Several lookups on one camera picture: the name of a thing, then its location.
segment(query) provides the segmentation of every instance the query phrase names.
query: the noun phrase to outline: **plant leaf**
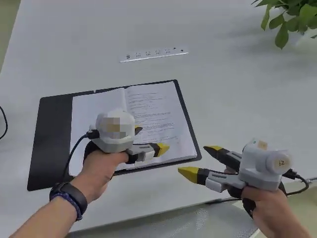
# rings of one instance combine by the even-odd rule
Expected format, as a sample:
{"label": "plant leaf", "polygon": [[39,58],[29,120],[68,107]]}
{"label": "plant leaf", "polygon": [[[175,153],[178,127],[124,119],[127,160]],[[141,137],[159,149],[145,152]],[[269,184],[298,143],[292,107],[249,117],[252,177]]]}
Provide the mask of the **plant leaf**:
{"label": "plant leaf", "polygon": [[305,4],[299,12],[300,23],[307,26],[316,14],[317,7]]}
{"label": "plant leaf", "polygon": [[283,14],[280,14],[276,18],[272,19],[268,25],[269,29],[275,29],[279,25],[282,25],[285,22]]}
{"label": "plant leaf", "polygon": [[289,0],[288,1],[288,5],[289,5],[289,7],[292,7],[292,6],[296,6],[296,5],[298,5],[299,3],[301,3],[303,0]]}
{"label": "plant leaf", "polygon": [[298,31],[304,34],[307,30],[308,30],[308,27],[306,25],[303,25],[301,22],[299,22]]}
{"label": "plant leaf", "polygon": [[268,23],[268,20],[269,20],[269,11],[271,10],[272,6],[270,4],[268,4],[266,6],[266,10],[265,10],[265,14],[264,14],[264,17],[263,17],[263,20],[262,20],[262,23],[261,23],[261,28],[265,31],[266,29],[266,25]]}
{"label": "plant leaf", "polygon": [[288,31],[286,28],[286,23],[284,22],[275,37],[275,45],[283,49],[284,46],[287,44],[287,42],[288,42]]}
{"label": "plant leaf", "polygon": [[299,28],[299,17],[293,17],[292,19],[290,19],[289,21],[286,22],[286,27],[287,30],[294,32],[294,31],[298,31]]}
{"label": "plant leaf", "polygon": [[308,4],[309,4],[310,6],[317,6],[316,0],[309,0],[309,1],[308,1]]}
{"label": "plant leaf", "polygon": [[312,20],[308,23],[308,27],[311,29],[317,28],[317,16],[314,16]]}
{"label": "plant leaf", "polygon": [[287,10],[287,14],[289,14],[290,16],[298,16],[299,15],[299,10],[300,10],[299,5],[293,6],[293,7],[290,7]]}
{"label": "plant leaf", "polygon": [[264,5],[275,5],[278,3],[279,0],[262,0],[257,6],[264,6]]}

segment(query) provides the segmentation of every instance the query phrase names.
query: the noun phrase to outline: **green plant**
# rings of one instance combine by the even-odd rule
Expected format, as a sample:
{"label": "green plant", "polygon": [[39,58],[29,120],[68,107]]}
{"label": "green plant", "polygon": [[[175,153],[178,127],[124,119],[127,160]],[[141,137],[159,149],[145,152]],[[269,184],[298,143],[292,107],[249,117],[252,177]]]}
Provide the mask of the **green plant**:
{"label": "green plant", "polygon": [[[317,0],[262,0],[256,7],[264,5],[266,5],[266,10],[261,28],[265,30],[267,25],[269,29],[280,26],[275,37],[275,44],[281,49],[283,49],[288,42],[289,32],[304,34],[308,28],[317,28]],[[279,7],[283,9],[283,12],[270,21],[270,10]],[[286,21],[284,18],[285,13],[294,17]]]}

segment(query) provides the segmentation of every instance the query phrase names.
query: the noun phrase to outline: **black cable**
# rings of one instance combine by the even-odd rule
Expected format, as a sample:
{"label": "black cable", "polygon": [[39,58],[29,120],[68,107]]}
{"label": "black cable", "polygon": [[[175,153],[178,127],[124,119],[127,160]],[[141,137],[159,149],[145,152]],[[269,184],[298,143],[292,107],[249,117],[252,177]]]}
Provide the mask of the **black cable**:
{"label": "black cable", "polygon": [[223,202],[232,202],[232,201],[241,201],[241,199],[240,198],[217,199],[210,202],[206,202],[205,204],[212,205],[212,204],[219,204]]}
{"label": "black cable", "polygon": [[215,171],[215,170],[210,170],[209,171],[213,172],[213,173],[217,173],[217,174],[221,174],[221,175],[237,175],[238,173],[226,173],[226,172],[220,172],[220,171]]}
{"label": "black cable", "polygon": [[286,173],[284,173],[282,175],[283,177],[286,177],[288,179],[292,179],[292,180],[295,180],[297,178],[297,172],[292,170],[292,169],[289,169]]}
{"label": "black cable", "polygon": [[71,152],[70,152],[70,154],[69,154],[69,156],[68,156],[68,160],[67,160],[67,163],[66,163],[66,165],[65,165],[64,171],[63,171],[63,180],[65,179],[66,171],[67,171],[67,168],[68,168],[68,166],[69,166],[70,159],[71,159],[71,157],[72,157],[73,154],[74,154],[75,149],[77,148],[77,146],[79,145],[79,143],[80,143],[83,139],[85,139],[85,138],[88,138],[88,135],[87,135],[87,134],[85,134],[85,135],[83,135],[82,137],[80,137],[80,138],[78,139],[78,141],[76,142],[76,144],[74,145],[73,149],[71,150]]}
{"label": "black cable", "polygon": [[302,193],[302,192],[306,191],[309,188],[309,183],[306,181],[306,179],[304,179],[302,176],[299,176],[299,175],[296,175],[296,178],[300,179],[305,184],[305,187],[300,189],[300,190],[298,190],[298,191],[295,191],[295,192],[289,192],[289,193],[287,193],[287,196],[298,194],[298,193]]}
{"label": "black cable", "polygon": [[88,139],[96,139],[96,138],[99,138],[99,132],[97,130],[91,130],[91,131],[88,131],[86,134],[84,134],[82,137],[80,137],[78,139],[78,141],[76,142],[76,144],[74,145],[73,149],[71,150],[69,156],[68,156],[68,159],[67,159],[67,163],[65,165],[65,168],[64,168],[64,171],[63,171],[63,177],[62,177],[62,181],[64,181],[65,179],[65,176],[66,176],[66,171],[67,171],[67,168],[69,166],[69,163],[70,163],[70,160],[71,160],[71,157],[73,156],[74,154],[74,151],[76,150],[77,146],[79,145],[79,143],[85,139],[85,138],[88,138]]}
{"label": "black cable", "polygon": [[1,111],[2,114],[3,114],[3,118],[4,118],[4,122],[5,122],[5,130],[4,130],[4,133],[3,133],[2,136],[0,136],[0,140],[1,140],[2,138],[4,138],[4,136],[6,135],[6,133],[7,133],[7,131],[8,131],[8,121],[7,121],[7,119],[6,119],[4,110],[3,110],[3,108],[2,108],[1,106],[0,106],[0,111]]}

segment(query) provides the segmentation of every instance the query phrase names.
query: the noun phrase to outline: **hand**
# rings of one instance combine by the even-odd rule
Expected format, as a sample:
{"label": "hand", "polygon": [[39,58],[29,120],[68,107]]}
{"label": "hand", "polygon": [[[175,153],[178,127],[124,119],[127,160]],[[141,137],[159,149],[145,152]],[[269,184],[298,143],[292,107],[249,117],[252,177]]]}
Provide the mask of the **hand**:
{"label": "hand", "polygon": [[127,161],[128,155],[125,152],[106,154],[96,150],[87,156],[82,171],[71,184],[91,203],[104,193],[117,166]]}
{"label": "hand", "polygon": [[268,238],[310,238],[288,205],[287,197],[278,189],[270,192],[253,187],[245,187],[242,198],[255,201],[253,219]]}

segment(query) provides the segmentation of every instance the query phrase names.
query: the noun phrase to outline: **notebook page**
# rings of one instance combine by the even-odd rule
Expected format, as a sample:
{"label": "notebook page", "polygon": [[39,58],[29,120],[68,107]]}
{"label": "notebook page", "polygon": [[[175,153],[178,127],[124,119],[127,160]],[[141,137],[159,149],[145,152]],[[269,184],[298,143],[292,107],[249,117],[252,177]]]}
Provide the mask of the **notebook page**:
{"label": "notebook page", "polygon": [[[107,113],[117,108],[127,110],[123,88],[73,97],[70,151],[77,140],[89,130],[89,126],[96,124],[98,114]],[[89,139],[83,139],[75,150],[69,163],[70,175],[76,176],[82,170],[84,152],[88,142]],[[131,167],[127,164],[119,166],[118,170]]]}
{"label": "notebook page", "polygon": [[173,82],[132,86],[125,90],[127,109],[135,124],[143,130],[134,143],[162,142],[170,149],[148,162],[137,162],[135,168],[152,164],[194,158],[194,142]]}

